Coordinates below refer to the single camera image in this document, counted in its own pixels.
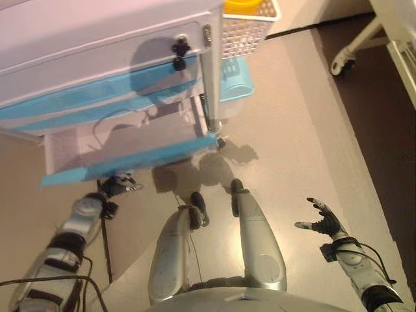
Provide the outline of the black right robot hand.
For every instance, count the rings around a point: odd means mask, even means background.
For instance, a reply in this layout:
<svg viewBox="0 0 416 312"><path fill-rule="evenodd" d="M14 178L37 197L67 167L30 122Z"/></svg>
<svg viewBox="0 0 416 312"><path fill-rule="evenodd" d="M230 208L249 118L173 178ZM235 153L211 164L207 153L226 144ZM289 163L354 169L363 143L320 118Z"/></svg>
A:
<svg viewBox="0 0 416 312"><path fill-rule="evenodd" d="M312 203L315 209L318 209L318 213L322 216L322 219L317 222L296 222L294 224L296 228L328 235L333 241L348 236L342 223L324 202L316 198L307 198L307 201Z"/></svg>

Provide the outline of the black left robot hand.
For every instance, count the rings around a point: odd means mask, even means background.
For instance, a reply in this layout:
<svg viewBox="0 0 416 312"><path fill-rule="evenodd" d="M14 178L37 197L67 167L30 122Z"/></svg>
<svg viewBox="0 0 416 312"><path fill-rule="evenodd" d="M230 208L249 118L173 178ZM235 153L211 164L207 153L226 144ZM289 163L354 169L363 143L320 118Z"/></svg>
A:
<svg viewBox="0 0 416 312"><path fill-rule="evenodd" d="M128 192L142 190L143 184L137 183L131 174L114 175L106 179L97 180L97 188L108 198Z"/></svg>

